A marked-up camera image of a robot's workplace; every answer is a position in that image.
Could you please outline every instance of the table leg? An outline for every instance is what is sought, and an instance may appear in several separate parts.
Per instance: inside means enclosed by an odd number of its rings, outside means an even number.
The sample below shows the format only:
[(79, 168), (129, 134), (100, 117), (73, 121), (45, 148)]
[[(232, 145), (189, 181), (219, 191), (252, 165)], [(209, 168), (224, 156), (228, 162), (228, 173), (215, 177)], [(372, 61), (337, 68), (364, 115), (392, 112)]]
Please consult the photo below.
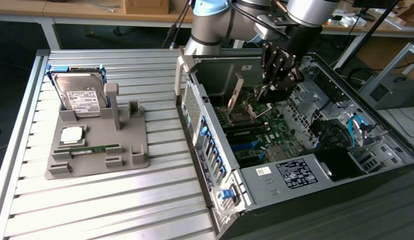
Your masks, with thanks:
[(60, 45), (60, 40), (55, 28), (55, 22), (52, 18), (44, 17), (37, 23), (41, 26), (41, 30), (45, 35), (45, 39), (48, 42), (48, 46), (51, 50), (60, 50), (61, 45)]
[(243, 48), (243, 44), (244, 44), (244, 41), (235, 39), (232, 48), (233, 49), (241, 49)]
[(348, 45), (344, 53), (341, 54), (341, 57), (337, 61), (337, 63), (335, 64), (335, 66), (332, 67), (332, 69), (340, 68), (341, 64), (344, 63), (344, 61), (347, 60), (348, 56), (351, 55), (353, 49), (356, 48), (356, 46), (360, 44), (361, 39), (364, 38), (365, 33), (363, 33), (361, 35), (356, 36), (351, 42), (351, 44)]

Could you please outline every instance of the computer chassis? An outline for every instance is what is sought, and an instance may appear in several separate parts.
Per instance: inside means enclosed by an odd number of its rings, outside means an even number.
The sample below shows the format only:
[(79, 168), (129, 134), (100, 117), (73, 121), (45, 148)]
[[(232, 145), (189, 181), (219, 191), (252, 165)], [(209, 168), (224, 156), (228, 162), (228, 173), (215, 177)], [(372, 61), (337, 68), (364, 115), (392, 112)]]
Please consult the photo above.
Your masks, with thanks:
[[(183, 70), (187, 82), (179, 95)], [(261, 141), (267, 147), (259, 146), (257, 151), (264, 149), (263, 156), (267, 154), (269, 160), (265, 162), (259, 156), (259, 163), (241, 167), (236, 148), (227, 139), (229, 133), (224, 133), (224, 121), (217, 118), (217, 98), (224, 106), (224, 98), (231, 99), (237, 90), (239, 78), (244, 86), (260, 84), (260, 56), (179, 58), (177, 112), (217, 239), (237, 237), (347, 201), (414, 168), (414, 147), (315, 53), (304, 57), (300, 71), (304, 82), (295, 86), (285, 101), (273, 103), (273, 113), (268, 116), (275, 119), (271, 115), (277, 113), (276, 119), (285, 123), (292, 136), (271, 132), (273, 128), (265, 133), (265, 139), (259, 133), (256, 142)], [(355, 121), (351, 138), (343, 145), (317, 150), (327, 141), (319, 142), (324, 131), (315, 132), (313, 123), (332, 121), (348, 128), (355, 115), (369, 125), (369, 136), (364, 136), (361, 123)], [(273, 160), (271, 148), (276, 149), (285, 141), (271, 143), (271, 138), (281, 134), (296, 139), (301, 150), (296, 157), (287, 153), (285, 159)], [(353, 145), (347, 146), (344, 142), (351, 139)]]

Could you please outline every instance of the label sticker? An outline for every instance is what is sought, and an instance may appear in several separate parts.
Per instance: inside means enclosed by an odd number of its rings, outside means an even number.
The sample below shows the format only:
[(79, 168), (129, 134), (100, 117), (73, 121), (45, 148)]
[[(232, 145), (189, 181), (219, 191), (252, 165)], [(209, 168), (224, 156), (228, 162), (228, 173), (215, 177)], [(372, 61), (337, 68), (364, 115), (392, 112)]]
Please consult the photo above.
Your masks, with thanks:
[(252, 66), (251, 65), (243, 65), (240, 70), (245, 71), (245, 70), (251, 70)]
[(65, 94), (75, 113), (100, 111), (96, 91), (67, 91)]
[(265, 167), (260, 167), (260, 168), (256, 168), (255, 171), (257, 172), (257, 175), (261, 176), (261, 175), (265, 175), (265, 174), (269, 174), (271, 173), (271, 169), (268, 166)]
[(289, 189), (296, 189), (317, 182), (303, 158), (279, 163), (276, 167)]

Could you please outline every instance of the white label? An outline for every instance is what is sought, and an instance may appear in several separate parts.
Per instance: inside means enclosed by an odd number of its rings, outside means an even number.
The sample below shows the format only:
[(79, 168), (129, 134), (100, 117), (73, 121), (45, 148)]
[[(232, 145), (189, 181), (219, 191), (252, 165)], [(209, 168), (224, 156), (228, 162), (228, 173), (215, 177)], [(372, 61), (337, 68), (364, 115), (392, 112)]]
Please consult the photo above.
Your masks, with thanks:
[(67, 91), (65, 94), (75, 113), (100, 111), (96, 91)]
[(256, 168), (255, 171), (257, 172), (257, 175), (261, 176), (261, 175), (265, 175), (265, 174), (269, 174), (271, 173), (271, 169), (268, 166), (265, 167), (260, 167), (260, 168)]
[(251, 65), (243, 65), (240, 70), (245, 71), (245, 70), (251, 70), (252, 66)]
[(71, 155), (75, 156), (75, 155), (83, 155), (83, 154), (92, 154), (93, 151), (91, 150), (85, 150), (85, 151), (71, 151)]

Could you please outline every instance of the metal bracket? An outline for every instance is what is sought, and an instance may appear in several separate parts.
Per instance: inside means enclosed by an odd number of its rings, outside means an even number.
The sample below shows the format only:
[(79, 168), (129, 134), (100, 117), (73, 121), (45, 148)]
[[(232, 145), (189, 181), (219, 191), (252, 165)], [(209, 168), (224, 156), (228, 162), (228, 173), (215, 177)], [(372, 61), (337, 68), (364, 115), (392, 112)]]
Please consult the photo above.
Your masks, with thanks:
[(175, 93), (175, 103), (177, 104), (177, 96), (180, 95), (180, 84), (181, 84), (181, 74), (189, 73), (193, 66), (196, 65), (196, 61), (189, 55), (180, 55), (177, 57), (176, 65), (175, 65), (175, 80), (173, 80), (173, 93)]
[(316, 96), (313, 92), (305, 92), (305, 91), (295, 92), (292, 95), (299, 101), (297, 104), (299, 111), (304, 114), (312, 110), (313, 102), (320, 100), (319, 96)]

